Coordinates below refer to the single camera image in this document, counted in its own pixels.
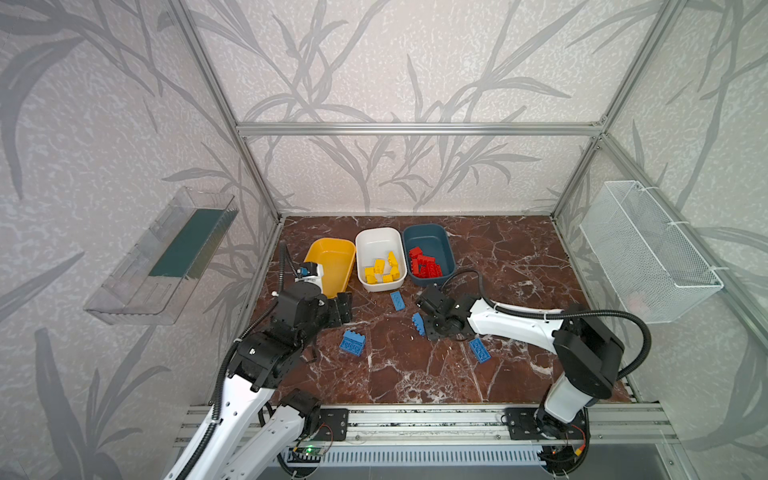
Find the blue lego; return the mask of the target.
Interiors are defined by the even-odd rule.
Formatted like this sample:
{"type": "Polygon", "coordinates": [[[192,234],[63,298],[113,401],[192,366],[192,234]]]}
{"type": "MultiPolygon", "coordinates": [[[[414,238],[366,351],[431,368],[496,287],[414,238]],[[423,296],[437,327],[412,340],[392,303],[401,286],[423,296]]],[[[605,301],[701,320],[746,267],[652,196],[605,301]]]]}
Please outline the blue lego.
{"type": "Polygon", "coordinates": [[[391,292],[390,298],[396,311],[403,311],[406,308],[403,296],[399,291],[391,292]]]}
{"type": "Polygon", "coordinates": [[[424,320],[419,313],[415,313],[412,316],[412,323],[418,331],[419,335],[424,337],[426,335],[424,320]]]}
{"type": "Polygon", "coordinates": [[[356,357],[361,357],[366,345],[366,336],[352,330],[343,333],[340,350],[356,357]]]}
{"type": "Polygon", "coordinates": [[[469,346],[479,364],[483,364],[491,359],[490,353],[480,338],[471,340],[469,346]]]}

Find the red lego cluster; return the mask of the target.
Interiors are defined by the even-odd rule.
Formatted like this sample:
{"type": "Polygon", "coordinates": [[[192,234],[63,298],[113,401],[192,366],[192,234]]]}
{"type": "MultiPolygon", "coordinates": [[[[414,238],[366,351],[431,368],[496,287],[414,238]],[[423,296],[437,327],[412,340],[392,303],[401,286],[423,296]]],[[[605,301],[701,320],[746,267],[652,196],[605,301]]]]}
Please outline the red lego cluster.
{"type": "Polygon", "coordinates": [[[421,248],[415,247],[408,251],[411,274],[420,279],[433,279],[443,276],[442,268],[435,257],[425,255],[421,248]]]}

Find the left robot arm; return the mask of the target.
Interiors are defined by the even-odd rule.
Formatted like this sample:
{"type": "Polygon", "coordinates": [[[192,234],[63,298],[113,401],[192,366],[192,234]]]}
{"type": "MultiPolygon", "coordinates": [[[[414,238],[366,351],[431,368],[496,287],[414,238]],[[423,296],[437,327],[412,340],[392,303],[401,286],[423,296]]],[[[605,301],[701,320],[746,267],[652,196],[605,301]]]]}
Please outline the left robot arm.
{"type": "Polygon", "coordinates": [[[351,318],[348,292],[329,298],[318,285],[299,281],[274,293],[225,354],[210,409],[167,478],[256,479],[289,445],[314,435],[320,402],[295,390],[250,440],[242,439],[318,335],[351,318]]]}

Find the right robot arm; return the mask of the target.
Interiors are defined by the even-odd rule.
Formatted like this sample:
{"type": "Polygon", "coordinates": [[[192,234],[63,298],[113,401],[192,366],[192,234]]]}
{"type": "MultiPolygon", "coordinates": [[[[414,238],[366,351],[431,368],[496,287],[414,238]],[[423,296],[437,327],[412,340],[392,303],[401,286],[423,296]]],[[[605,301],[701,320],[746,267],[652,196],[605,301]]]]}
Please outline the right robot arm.
{"type": "Polygon", "coordinates": [[[625,347],[592,311],[493,305],[473,295],[455,300],[432,285],[416,299],[430,340],[496,336],[554,354],[562,373],[538,408],[537,422],[561,428],[593,401],[612,396],[625,347]]]}

